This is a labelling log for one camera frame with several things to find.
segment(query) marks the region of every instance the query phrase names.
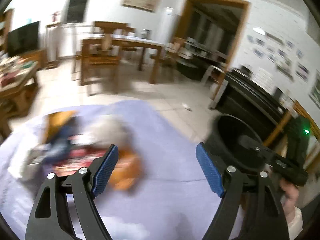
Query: metal screw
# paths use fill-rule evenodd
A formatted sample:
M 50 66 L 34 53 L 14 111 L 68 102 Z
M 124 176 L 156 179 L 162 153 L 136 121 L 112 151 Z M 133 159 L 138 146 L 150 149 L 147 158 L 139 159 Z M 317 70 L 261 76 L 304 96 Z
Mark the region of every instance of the metal screw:
M 54 178 L 54 173 L 53 173 L 53 172 L 49 173 L 48 176 L 47 176 L 47 178 L 48 178 L 48 179 L 53 179 L 53 178 Z
M 227 168 L 227 171 L 233 173 L 233 172 L 236 171 L 236 168 L 235 168 L 234 166 L 229 166 L 229 167 Z
M 85 174 L 87 171 L 88 171 L 88 169 L 86 167 L 79 169 L 80 174 Z
M 260 172 L 260 176 L 263 178 L 268 177 L 268 174 L 265 171 Z

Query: black cylindrical object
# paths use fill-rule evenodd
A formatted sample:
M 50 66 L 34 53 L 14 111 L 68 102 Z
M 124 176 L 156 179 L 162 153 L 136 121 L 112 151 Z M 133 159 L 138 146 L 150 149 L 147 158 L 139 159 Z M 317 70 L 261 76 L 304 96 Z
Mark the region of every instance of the black cylindrical object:
M 239 144 L 239 137 L 247 135 L 262 144 L 257 133 L 240 119 L 222 114 L 213 120 L 212 130 L 204 142 L 205 149 L 212 155 L 220 156 L 227 166 L 235 166 L 243 172 L 257 172 L 264 161 L 255 151 Z

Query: purple bedsheet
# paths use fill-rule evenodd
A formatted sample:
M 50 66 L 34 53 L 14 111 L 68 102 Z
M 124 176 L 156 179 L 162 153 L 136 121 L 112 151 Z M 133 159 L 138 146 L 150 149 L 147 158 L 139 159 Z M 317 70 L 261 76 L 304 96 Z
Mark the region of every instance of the purple bedsheet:
M 132 237 L 135 239 L 202 239 L 220 198 L 210 190 L 200 168 L 196 144 L 144 101 L 67 107 L 56 111 L 61 110 L 77 110 L 82 129 L 100 114 L 120 115 L 132 131 L 133 147 L 142 157 L 145 176 L 134 190 L 129 193 L 113 191 L 107 186 L 95 199 L 101 217 L 117 218 L 127 225 L 138 224 L 145 235 Z M 24 239 L 34 193 L 30 187 L 13 179 L 7 168 L 24 134 L 31 131 L 39 135 L 42 128 L 43 117 L 34 118 L 24 128 L 14 131 L 0 147 L 0 211 L 20 239 Z M 75 232 L 81 236 L 75 208 L 72 203 L 70 206 Z M 108 222 L 105 226 L 109 231 L 113 230 L 108 228 Z

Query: orange plush toy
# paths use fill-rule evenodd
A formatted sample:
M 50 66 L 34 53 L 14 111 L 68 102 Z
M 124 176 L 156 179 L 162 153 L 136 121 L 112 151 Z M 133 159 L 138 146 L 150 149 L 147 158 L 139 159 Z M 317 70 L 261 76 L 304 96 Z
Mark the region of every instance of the orange plush toy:
M 119 151 L 119 160 L 110 176 L 109 183 L 116 190 L 128 190 L 141 176 L 141 160 L 131 150 Z

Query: tile floor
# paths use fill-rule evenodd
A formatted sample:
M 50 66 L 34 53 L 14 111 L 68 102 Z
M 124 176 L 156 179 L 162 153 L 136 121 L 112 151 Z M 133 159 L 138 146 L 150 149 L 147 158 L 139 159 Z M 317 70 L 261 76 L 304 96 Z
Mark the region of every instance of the tile floor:
M 44 114 L 49 110 L 65 106 L 107 105 L 121 100 L 141 99 L 148 101 L 153 108 L 164 116 L 176 129 L 194 142 L 202 141 L 208 132 L 210 120 L 218 114 L 210 111 L 208 105 L 209 87 L 201 86 L 187 78 L 173 83 L 166 81 L 165 73 L 159 73 L 156 85 L 148 83 L 151 67 L 144 66 L 144 71 L 137 71 L 137 66 L 129 62 L 120 65 L 120 91 L 112 92 L 109 70 L 100 70 L 103 78 L 91 85 L 94 95 L 87 96 L 86 86 L 79 86 L 78 80 L 71 80 L 72 61 L 65 60 L 56 69 L 38 71 L 41 86 L 31 107 L 29 115 L 10 120 L 12 129 L 27 120 Z M 182 104 L 187 104 L 191 111 Z

